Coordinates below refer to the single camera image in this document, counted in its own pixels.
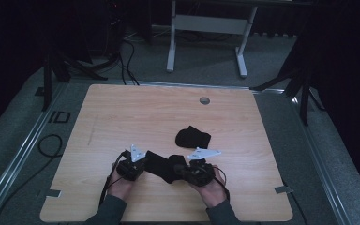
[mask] metal stand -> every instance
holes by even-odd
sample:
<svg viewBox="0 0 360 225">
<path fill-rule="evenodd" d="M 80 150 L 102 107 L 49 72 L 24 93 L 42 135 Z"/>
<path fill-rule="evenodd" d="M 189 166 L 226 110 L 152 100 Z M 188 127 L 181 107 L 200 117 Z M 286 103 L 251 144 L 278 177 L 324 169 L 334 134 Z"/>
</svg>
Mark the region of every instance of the metal stand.
<svg viewBox="0 0 360 225">
<path fill-rule="evenodd" d="M 176 30 L 190 30 L 201 32 L 215 32 L 222 34 L 242 35 L 242 43 L 235 48 L 235 55 L 238 62 L 241 77 L 248 75 L 244 60 L 244 50 L 248 41 L 251 27 L 256 16 L 257 7 L 253 7 L 248 20 L 201 17 L 176 14 L 176 1 L 172 1 L 172 25 L 171 25 L 171 45 L 169 47 L 168 64 L 166 70 L 174 71 L 174 58 L 176 53 L 175 33 Z"/>
</svg>

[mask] sleeve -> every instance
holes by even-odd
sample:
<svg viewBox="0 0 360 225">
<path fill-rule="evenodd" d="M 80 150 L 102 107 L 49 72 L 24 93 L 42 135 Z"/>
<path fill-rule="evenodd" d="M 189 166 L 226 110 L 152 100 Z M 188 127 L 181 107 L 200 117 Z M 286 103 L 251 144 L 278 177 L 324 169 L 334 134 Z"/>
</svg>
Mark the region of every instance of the sleeve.
<svg viewBox="0 0 360 225">
<path fill-rule="evenodd" d="M 113 195 L 107 195 L 97 213 L 86 220 L 84 225 L 117 225 L 124 215 L 127 203 Z"/>
<path fill-rule="evenodd" d="M 207 216 L 213 225 L 238 225 L 241 221 L 236 217 L 228 200 L 213 208 L 206 209 Z"/>
</svg>

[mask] round hole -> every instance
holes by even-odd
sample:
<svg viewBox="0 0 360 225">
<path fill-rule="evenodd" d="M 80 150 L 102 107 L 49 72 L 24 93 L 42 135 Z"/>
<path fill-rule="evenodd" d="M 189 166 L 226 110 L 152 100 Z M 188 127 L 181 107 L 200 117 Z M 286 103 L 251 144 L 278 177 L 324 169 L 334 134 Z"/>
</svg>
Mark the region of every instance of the round hole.
<svg viewBox="0 0 360 225">
<path fill-rule="evenodd" d="M 201 98 L 200 98 L 200 102 L 201 102 L 201 104 L 203 104 L 203 105 L 207 105 L 207 104 L 210 103 L 210 99 L 209 99 L 209 97 L 201 97 Z"/>
</svg>

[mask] metal frame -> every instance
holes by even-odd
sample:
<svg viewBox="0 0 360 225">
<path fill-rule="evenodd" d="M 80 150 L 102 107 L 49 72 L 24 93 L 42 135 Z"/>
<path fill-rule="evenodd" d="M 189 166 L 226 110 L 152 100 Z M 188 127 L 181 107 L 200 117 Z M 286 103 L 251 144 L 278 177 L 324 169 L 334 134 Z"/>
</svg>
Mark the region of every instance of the metal frame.
<svg viewBox="0 0 360 225">
<path fill-rule="evenodd" d="M 295 117 L 299 117 L 299 103 L 297 98 L 294 97 L 293 101 L 290 102 L 292 104 L 292 112 Z M 318 176 L 321 179 L 323 189 L 326 193 L 329 203 L 332 206 L 333 212 L 337 219 L 338 224 L 347 224 L 351 225 L 352 222 L 350 220 L 349 214 L 343 206 L 343 203 L 338 196 L 338 191 L 332 181 L 332 177 L 329 174 L 329 171 L 321 157 L 321 149 L 317 146 L 316 141 L 311 134 L 311 130 L 302 125 L 302 123 L 297 123 L 300 128 L 303 130 L 304 136 L 306 137 L 307 144 L 309 145 L 309 153 L 311 155 L 312 162 L 314 163 L 315 169 L 317 171 Z"/>
<path fill-rule="evenodd" d="M 166 66 L 166 70 L 168 72 L 174 71 L 174 58 L 176 54 L 176 30 L 215 32 L 243 36 L 241 45 L 235 48 L 235 56 L 238 62 L 239 74 L 241 77 L 246 78 L 248 76 L 248 72 L 244 59 L 244 51 L 254 18 L 256 16 L 256 12 L 257 7 L 253 7 L 248 20 L 177 15 L 176 1 L 172 0 L 171 45 L 169 47 L 168 64 Z"/>
<path fill-rule="evenodd" d="M 48 121 L 48 115 L 52 112 L 54 103 L 66 87 L 66 83 L 58 84 L 52 103 L 46 111 L 41 113 L 33 128 L 22 143 L 22 146 L 20 146 L 16 156 L 11 160 L 6 170 L 0 177 L 0 207 L 8 195 L 11 186 L 13 185 L 29 154 L 31 153 L 31 150 L 37 142 L 40 133 L 44 129 L 46 122 Z"/>
</svg>

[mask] gray carpet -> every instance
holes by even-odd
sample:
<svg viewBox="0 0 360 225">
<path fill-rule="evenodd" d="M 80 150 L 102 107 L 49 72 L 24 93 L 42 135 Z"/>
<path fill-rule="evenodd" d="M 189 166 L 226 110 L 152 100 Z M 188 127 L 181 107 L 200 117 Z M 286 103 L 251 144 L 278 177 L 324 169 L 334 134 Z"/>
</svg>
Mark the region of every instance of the gray carpet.
<svg viewBox="0 0 360 225">
<path fill-rule="evenodd" d="M 187 34 L 182 35 L 187 36 L 187 39 L 192 38 Z M 238 76 L 233 50 L 240 42 L 239 37 L 203 43 L 190 42 L 179 37 L 173 73 L 166 72 L 168 36 L 154 37 L 152 45 L 146 44 L 137 36 L 129 37 L 127 40 L 135 46 L 129 69 L 144 84 L 154 82 L 244 87 L 258 85 L 277 76 L 295 41 L 294 38 L 287 37 L 251 37 L 245 53 L 249 76 L 242 79 Z M 128 60 L 131 55 L 130 45 L 125 44 L 122 53 L 124 59 Z M 109 80 L 99 83 L 121 83 L 120 71 L 119 66 L 100 71 L 100 74 L 109 77 Z M 97 82 L 79 74 L 74 74 L 68 84 L 54 81 L 55 94 L 60 95 L 52 105 L 52 112 L 70 113 L 70 118 L 68 123 L 45 121 L 38 135 L 39 140 L 48 134 L 57 134 L 63 138 L 62 149 L 65 148 L 86 90 L 91 83 Z M 287 81 L 273 88 L 283 89 L 286 84 Z M 42 97 L 34 96 L 41 85 L 40 71 L 29 79 L 0 119 L 0 176 L 41 116 Z M 310 104 L 308 110 L 310 126 L 305 128 L 297 116 L 297 108 L 295 108 L 297 106 L 294 106 L 287 97 L 277 92 L 263 92 L 256 94 L 256 100 L 280 174 L 294 190 L 293 195 L 300 204 L 308 224 L 360 224 L 360 177 L 327 114 L 318 111 L 313 104 Z M 51 154 L 57 147 L 58 141 L 54 138 L 42 144 L 42 148 Z M 317 164 L 313 160 L 314 154 L 311 153 L 314 148 L 320 150 L 325 169 L 336 187 L 334 190 L 328 190 L 323 185 L 322 173 L 317 172 Z M 9 194 L 47 161 L 48 159 L 39 153 L 37 146 L 32 146 L 32 151 Z M 0 215 L 0 224 L 45 224 L 40 221 L 38 215 L 44 203 L 44 194 L 50 187 L 59 161 L 59 158 L 53 160 L 49 167 L 10 199 Z M 328 200 L 327 193 L 333 191 L 341 199 L 343 211 L 347 212 L 343 217 L 346 218 L 345 221 L 338 219 L 337 214 L 334 213 L 336 210 Z M 288 222 L 262 224 L 305 224 L 294 198 L 289 195 L 289 199 L 294 213 L 293 219 Z"/>
</svg>

